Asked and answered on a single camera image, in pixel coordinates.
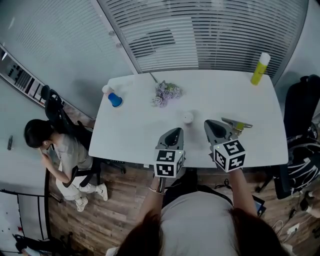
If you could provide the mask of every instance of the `power strip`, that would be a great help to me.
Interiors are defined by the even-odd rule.
[[[286,233],[287,233],[288,235],[290,235],[290,234],[292,234],[293,232],[296,232],[296,231],[298,230],[299,226],[300,226],[300,223],[297,223],[297,224],[293,225],[292,227],[288,228],[288,230],[286,231]]]

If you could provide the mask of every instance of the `bracelet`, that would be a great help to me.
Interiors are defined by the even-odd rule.
[[[151,191],[155,192],[155,193],[160,194],[160,195],[163,195],[163,196],[165,195],[165,193],[162,193],[162,192],[156,191],[155,189],[153,189],[153,188],[151,188],[151,187],[149,187],[149,189],[150,189]]]

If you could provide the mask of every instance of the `gray t-shirt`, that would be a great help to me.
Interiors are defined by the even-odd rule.
[[[72,169],[75,166],[78,166],[79,171],[91,169],[93,157],[89,156],[88,151],[76,138],[61,134],[54,149],[61,161],[61,171],[68,177],[72,175]]]
[[[222,197],[194,192],[162,209],[163,256],[237,256],[232,205]]]

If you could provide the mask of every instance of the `window blinds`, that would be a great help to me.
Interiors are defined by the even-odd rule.
[[[272,78],[299,39],[305,0],[98,0],[140,72],[253,72],[261,52]]]

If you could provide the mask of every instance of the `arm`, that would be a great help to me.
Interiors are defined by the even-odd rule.
[[[22,250],[22,254],[23,254],[24,256],[29,256],[29,254],[26,252],[25,249]]]
[[[150,188],[157,191],[158,187],[159,187],[159,177],[154,177]],[[146,214],[150,211],[152,211],[154,214],[160,215],[163,200],[164,200],[163,194],[156,193],[154,191],[149,190],[140,208],[140,212],[136,218],[136,221],[138,223],[142,222]]]
[[[48,169],[48,171],[50,173],[52,173],[52,175],[58,179],[59,181],[63,182],[63,183],[68,183],[71,179],[71,177],[68,177],[64,172],[62,171],[59,171],[57,170],[55,167],[54,167],[54,164],[52,163],[51,159],[50,159],[50,156],[45,154],[45,153],[42,153],[41,150],[39,150],[40,153],[41,153],[41,157],[42,157],[42,164],[44,165],[45,168]]]
[[[50,164],[48,164],[46,168],[59,181],[61,181],[63,183],[68,183],[70,181],[70,178],[64,172],[57,170],[54,167],[54,165],[52,164],[52,162]]]
[[[242,170],[236,169],[231,171],[229,179],[232,186],[234,208],[240,208],[248,214],[257,216],[255,201]]]

